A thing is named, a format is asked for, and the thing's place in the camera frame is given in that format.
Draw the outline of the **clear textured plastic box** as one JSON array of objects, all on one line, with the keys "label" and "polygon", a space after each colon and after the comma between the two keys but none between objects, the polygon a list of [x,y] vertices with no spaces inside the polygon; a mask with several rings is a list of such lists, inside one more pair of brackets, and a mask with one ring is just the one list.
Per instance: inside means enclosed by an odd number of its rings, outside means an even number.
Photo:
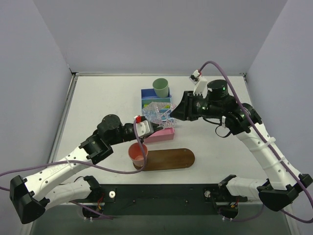
[{"label": "clear textured plastic box", "polygon": [[173,106],[170,102],[151,102],[142,108],[141,113],[148,121],[165,129],[176,126],[176,120],[170,117],[172,111]]}]

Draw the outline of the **pink plastic cup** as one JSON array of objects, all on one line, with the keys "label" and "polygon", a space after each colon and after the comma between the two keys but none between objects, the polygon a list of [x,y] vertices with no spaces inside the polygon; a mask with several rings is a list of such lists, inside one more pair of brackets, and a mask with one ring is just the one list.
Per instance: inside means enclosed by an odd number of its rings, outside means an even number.
[{"label": "pink plastic cup", "polygon": [[135,166],[143,166],[144,158],[139,143],[132,144],[128,149],[128,154]]}]

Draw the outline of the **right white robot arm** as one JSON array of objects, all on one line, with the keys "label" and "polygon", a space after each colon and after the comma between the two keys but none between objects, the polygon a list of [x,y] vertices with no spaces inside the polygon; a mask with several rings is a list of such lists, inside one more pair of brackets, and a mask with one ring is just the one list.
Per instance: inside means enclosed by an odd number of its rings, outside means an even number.
[{"label": "right white robot arm", "polygon": [[207,84],[207,95],[185,91],[170,116],[182,121],[213,118],[236,136],[252,153],[267,175],[265,181],[229,176],[222,186],[232,196],[261,200],[272,211],[280,211],[293,202],[312,182],[309,174],[295,169],[270,137],[258,113],[247,103],[239,105],[228,92],[225,80]]}]

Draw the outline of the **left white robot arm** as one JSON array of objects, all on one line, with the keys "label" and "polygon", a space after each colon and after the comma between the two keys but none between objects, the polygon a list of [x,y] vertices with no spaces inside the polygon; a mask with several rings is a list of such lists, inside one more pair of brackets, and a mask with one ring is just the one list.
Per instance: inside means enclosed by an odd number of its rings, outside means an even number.
[{"label": "left white robot arm", "polygon": [[11,179],[9,197],[21,223],[33,222],[46,210],[65,202],[86,198],[96,201],[102,190],[94,177],[86,176],[70,184],[63,182],[88,167],[97,166],[113,153],[113,145],[132,140],[142,143],[144,138],[161,129],[160,124],[144,116],[122,124],[117,115],[110,114],[102,119],[91,136],[61,160],[41,167],[33,175]]}]

